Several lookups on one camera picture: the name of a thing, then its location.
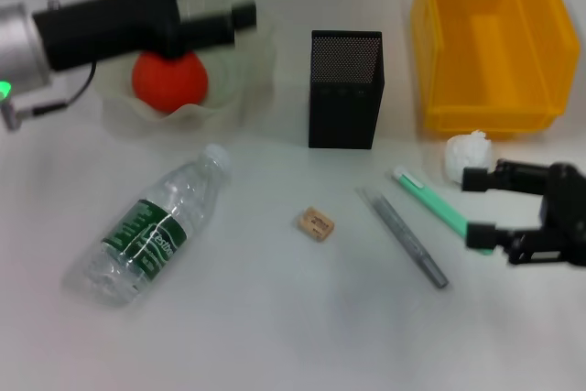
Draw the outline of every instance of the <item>clear plastic bottle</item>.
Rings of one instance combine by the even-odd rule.
[[[195,162],[146,189],[85,269],[95,293],[110,303],[131,302],[205,226],[229,173],[228,154],[210,144]]]

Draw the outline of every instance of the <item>yellow storage box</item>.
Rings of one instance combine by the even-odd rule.
[[[542,130],[563,114],[580,43],[562,0],[414,0],[424,125]]]

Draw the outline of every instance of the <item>white table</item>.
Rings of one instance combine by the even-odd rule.
[[[190,133],[137,131],[89,90],[0,135],[0,377],[6,390],[582,390],[586,271],[512,268],[456,235],[384,174],[405,165],[471,219],[537,225],[539,199],[462,194],[442,143],[419,138],[411,0],[256,0],[277,22],[274,98]],[[581,38],[586,0],[565,0]],[[32,7],[45,0],[27,0]],[[385,96],[372,151],[307,148],[310,31],[381,30]],[[499,157],[586,169],[586,66],[567,113]],[[74,92],[87,70],[36,99]],[[137,193],[225,144],[233,181],[206,232],[137,303],[74,291],[71,267]],[[450,279],[437,291],[355,193],[384,191]],[[294,226],[313,205],[323,244]]]

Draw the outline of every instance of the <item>orange ball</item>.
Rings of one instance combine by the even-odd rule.
[[[185,104],[199,104],[208,91],[208,74],[194,53],[166,60],[144,52],[132,72],[138,99],[167,114]]]

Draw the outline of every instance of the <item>gray pen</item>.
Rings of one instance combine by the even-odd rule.
[[[433,258],[418,238],[411,232],[403,219],[391,206],[386,197],[377,190],[364,188],[364,197],[371,204],[381,220],[391,230],[398,242],[405,248],[409,256],[415,261],[419,268],[428,276],[436,288],[445,288],[450,283],[445,275],[436,265]]]

